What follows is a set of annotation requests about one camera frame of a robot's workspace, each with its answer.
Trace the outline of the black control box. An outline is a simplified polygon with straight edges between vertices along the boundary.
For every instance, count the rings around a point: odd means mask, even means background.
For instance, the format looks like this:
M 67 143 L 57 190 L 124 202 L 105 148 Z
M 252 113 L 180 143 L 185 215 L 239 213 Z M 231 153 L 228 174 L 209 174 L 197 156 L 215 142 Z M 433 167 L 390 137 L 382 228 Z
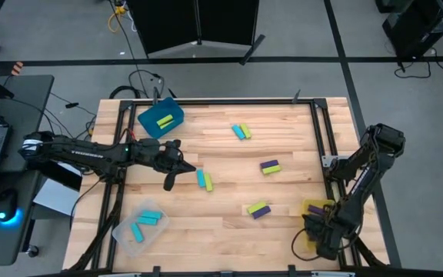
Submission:
M 39 161 L 30 159 L 27 161 L 27 168 L 37 170 L 45 177 L 63 184 L 64 186 L 78 191 L 81 188 L 82 177 L 79 174 L 60 166 L 53 161 Z

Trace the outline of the black computer mouse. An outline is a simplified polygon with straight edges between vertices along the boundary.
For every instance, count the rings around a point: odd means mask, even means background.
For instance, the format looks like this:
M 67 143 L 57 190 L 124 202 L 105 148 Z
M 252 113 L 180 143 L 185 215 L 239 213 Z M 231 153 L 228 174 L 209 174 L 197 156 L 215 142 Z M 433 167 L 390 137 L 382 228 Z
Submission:
M 0 226 L 2 228 L 17 228 L 22 221 L 23 211 L 18 205 L 16 189 L 6 189 L 0 193 Z

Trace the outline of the blue plastic bin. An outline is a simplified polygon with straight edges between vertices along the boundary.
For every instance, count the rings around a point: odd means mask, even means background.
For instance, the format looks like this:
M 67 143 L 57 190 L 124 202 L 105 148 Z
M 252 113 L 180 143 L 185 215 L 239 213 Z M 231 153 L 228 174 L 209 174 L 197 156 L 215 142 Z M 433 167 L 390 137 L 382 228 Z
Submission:
M 157 121 L 166 115 L 172 115 L 174 122 L 164 129 L 160 129 Z M 159 139 L 179 126 L 184 121 L 185 113 L 178 103 L 171 97 L 165 98 L 138 116 L 138 120 L 145 131 L 154 139 Z

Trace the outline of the yellow plastic bin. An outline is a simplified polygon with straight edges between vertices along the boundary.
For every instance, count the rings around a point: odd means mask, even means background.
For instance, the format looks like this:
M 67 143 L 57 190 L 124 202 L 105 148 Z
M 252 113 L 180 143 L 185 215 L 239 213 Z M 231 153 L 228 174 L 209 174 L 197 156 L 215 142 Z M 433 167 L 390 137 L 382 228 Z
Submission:
M 309 205 L 314 205 L 319 208 L 323 208 L 325 210 L 326 205 L 333 206 L 334 204 L 335 204 L 335 201 L 331 200 L 331 199 L 305 199 L 302 202 L 301 213 L 303 215 L 316 215 L 316 214 L 310 213 L 308 211 Z M 306 232 L 304 232 L 302 240 L 305 241 L 306 249 L 309 252 L 316 251 L 316 241 L 314 239 L 312 239 Z

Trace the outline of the black computer tower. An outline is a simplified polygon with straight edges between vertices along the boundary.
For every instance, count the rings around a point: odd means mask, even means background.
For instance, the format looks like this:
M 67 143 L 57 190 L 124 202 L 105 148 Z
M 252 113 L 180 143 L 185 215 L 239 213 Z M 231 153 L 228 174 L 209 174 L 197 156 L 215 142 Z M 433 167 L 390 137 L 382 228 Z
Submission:
M 404 0 L 382 24 L 396 57 L 422 57 L 443 36 L 443 0 Z

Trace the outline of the clear plastic bin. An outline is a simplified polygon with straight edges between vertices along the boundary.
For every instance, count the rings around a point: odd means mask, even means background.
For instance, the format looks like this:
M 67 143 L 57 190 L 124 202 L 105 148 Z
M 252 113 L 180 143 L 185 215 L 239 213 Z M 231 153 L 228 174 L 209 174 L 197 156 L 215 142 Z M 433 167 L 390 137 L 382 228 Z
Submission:
M 157 225 L 141 225 L 137 223 L 144 210 L 162 212 L 163 216 L 158 219 Z M 130 225 L 138 224 L 144 236 L 142 243 L 137 243 L 132 234 Z M 122 221 L 112 230 L 112 236 L 122 247 L 129 257 L 142 254 L 164 232 L 169 224 L 169 217 L 153 199 L 145 199 L 140 202 Z

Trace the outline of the white sheet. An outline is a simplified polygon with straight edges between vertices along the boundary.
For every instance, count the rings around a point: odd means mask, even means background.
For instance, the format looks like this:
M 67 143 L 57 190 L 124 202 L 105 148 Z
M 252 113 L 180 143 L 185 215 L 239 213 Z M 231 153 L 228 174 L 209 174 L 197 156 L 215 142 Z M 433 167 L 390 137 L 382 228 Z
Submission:
M 71 215 L 77 199 L 78 192 L 76 190 L 52 179 L 46 179 L 33 202 L 64 215 Z

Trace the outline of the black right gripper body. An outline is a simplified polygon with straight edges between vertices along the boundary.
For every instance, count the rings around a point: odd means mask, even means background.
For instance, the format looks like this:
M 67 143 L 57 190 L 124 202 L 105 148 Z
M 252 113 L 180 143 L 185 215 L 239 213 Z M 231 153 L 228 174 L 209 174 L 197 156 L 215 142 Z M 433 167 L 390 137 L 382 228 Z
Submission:
M 355 242 L 355 235 L 345 226 L 334 220 L 326 222 L 319 215 L 303 215 L 305 232 L 315 243 L 316 254 L 320 258 L 336 260 L 338 253 Z

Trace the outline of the black aluminium table frame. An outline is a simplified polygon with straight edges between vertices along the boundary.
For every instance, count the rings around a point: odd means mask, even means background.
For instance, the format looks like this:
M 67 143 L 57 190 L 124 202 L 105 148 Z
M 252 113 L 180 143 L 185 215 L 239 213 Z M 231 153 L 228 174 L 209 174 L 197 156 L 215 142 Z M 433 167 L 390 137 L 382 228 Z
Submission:
M 303 241 L 305 199 L 340 196 L 327 186 L 323 155 L 350 155 L 358 148 L 345 98 L 182 99 L 184 122 L 168 134 L 179 139 L 185 160 L 210 174 L 213 191 L 200 188 L 195 174 L 177 177 L 163 189 L 164 177 L 143 166 L 128 169 L 122 198 L 127 216 L 153 199 L 169 217 L 164 232 L 142 254 L 129 257 L 107 236 L 95 266 L 116 272 L 249 272 L 332 270 L 364 265 L 349 248 L 336 261 L 315 259 Z M 240 140 L 233 125 L 246 124 L 251 138 Z M 277 160 L 280 172 L 264 175 L 260 164 Z M 247 208 L 265 201 L 271 212 L 253 219 Z

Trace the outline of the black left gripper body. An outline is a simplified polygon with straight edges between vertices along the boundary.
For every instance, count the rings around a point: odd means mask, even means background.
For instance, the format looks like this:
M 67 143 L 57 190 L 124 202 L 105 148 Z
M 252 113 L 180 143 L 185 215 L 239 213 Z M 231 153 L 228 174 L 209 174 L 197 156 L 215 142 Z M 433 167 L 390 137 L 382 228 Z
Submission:
M 160 143 L 153 138 L 145 138 L 141 140 L 143 147 L 142 154 L 148 157 L 150 166 L 157 172 L 165 173 L 163 189 L 171 191 L 175 184 L 175 177 L 178 174 L 178 160 L 184 159 L 183 153 L 180 150 L 181 141 L 174 139 Z

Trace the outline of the black folding room divider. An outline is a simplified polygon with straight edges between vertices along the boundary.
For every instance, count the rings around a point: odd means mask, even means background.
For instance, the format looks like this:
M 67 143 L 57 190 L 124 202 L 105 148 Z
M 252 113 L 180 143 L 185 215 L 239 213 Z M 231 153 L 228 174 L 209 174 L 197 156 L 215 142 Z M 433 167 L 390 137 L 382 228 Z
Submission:
M 146 55 L 190 44 L 240 48 L 245 65 L 265 40 L 260 0 L 125 0 Z

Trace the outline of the black side desk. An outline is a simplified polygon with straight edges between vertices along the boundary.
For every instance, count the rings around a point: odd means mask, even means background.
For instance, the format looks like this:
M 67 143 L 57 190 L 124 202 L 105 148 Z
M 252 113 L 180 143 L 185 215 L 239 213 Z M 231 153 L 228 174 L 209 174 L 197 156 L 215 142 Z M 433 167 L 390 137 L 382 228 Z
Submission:
M 6 157 L 0 167 L 0 192 L 16 189 L 18 205 L 23 211 L 21 224 L 17 228 L 0 226 L 0 265 L 13 264 L 18 254 L 25 252 L 31 245 L 33 198 L 42 184 L 42 174 L 27 170 L 26 162 L 18 154 L 18 149 L 25 135 L 38 130 L 53 81 L 54 77 L 51 75 L 12 77 L 5 87 L 15 97 L 0 100 L 0 115 L 12 127 Z

